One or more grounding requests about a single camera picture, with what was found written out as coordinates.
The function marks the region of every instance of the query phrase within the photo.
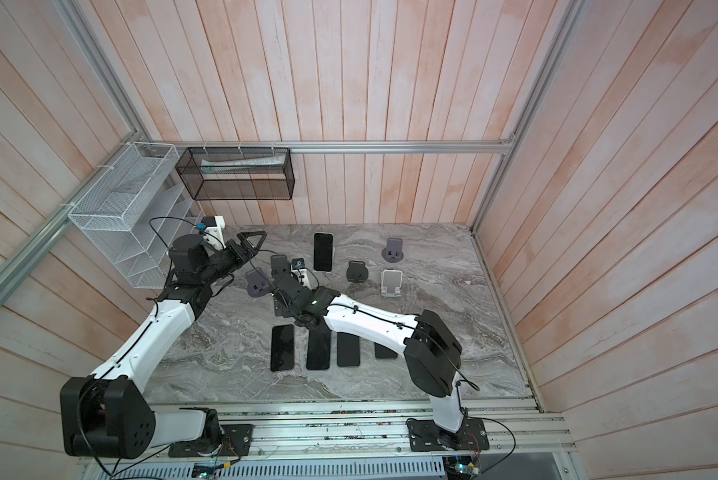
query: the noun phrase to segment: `robotic arm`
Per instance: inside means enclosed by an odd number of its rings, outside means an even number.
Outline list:
[[[143,324],[89,376],[73,377],[61,389],[63,441],[70,456],[137,458],[148,448],[174,442],[190,442],[207,456],[220,448],[223,433],[214,409],[157,413],[142,396],[169,347],[206,307],[211,283],[232,276],[265,241],[264,231],[239,233],[238,243],[229,240],[218,250],[222,219],[208,217],[205,223],[209,235],[181,236],[169,249],[174,268]],[[253,245],[250,238],[256,236]],[[309,329],[325,322],[335,332],[352,333],[403,355],[413,382],[431,398],[443,444],[457,447],[463,424],[456,388],[463,380],[458,371],[461,347],[439,316],[429,310],[420,315],[386,312],[305,283],[291,272],[275,279],[272,295],[286,305],[285,316]]]

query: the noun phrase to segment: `gray marble surface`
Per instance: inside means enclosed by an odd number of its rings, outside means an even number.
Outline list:
[[[224,232],[259,230],[233,226]],[[335,238],[332,272],[316,272],[322,285],[357,301],[392,312],[438,313],[463,346],[463,373],[480,387],[465,387],[463,396],[529,395],[493,298],[479,266],[466,226],[424,225],[282,225],[266,226],[263,248],[289,259],[302,256],[313,267],[313,234],[329,232]],[[389,236],[403,238],[404,259],[388,264],[381,249]],[[255,265],[270,273],[268,258],[260,252]],[[349,260],[367,264],[370,278],[349,283]],[[381,297],[381,272],[402,270],[402,296]],[[253,299],[246,293],[244,272],[219,296],[164,356],[154,371],[145,397],[149,402],[238,402],[305,399],[425,398],[410,379],[404,360],[376,360],[373,344],[361,341],[361,365],[337,366],[337,339],[333,333],[331,366],[326,371],[305,369],[307,331],[295,327],[295,368],[271,372],[271,327],[291,322],[274,316],[269,296]]]

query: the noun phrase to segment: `white wire basket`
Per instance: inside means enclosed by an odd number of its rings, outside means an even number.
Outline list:
[[[163,187],[177,163],[174,145],[132,144],[68,215],[133,287],[162,289],[167,245],[203,216],[182,184]]]

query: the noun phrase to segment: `wood paneling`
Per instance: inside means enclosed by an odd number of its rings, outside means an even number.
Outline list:
[[[191,58],[184,38],[170,40]],[[0,265],[129,133],[56,5],[0,2]],[[1,475],[66,478],[76,459],[62,447],[59,389],[152,308],[90,247],[72,231],[0,309]]]
[[[153,138],[497,140],[569,1],[81,3]],[[211,206],[236,224],[465,223],[492,160],[295,156],[293,200]]]
[[[718,478],[718,1],[590,5],[478,235],[589,476]]]

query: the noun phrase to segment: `wire basket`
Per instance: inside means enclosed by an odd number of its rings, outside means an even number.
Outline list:
[[[290,200],[287,148],[191,147],[176,168],[194,200]]]
[[[68,215],[133,287],[162,288],[167,245],[203,216],[183,185],[162,187],[177,161],[174,145],[130,145]]]

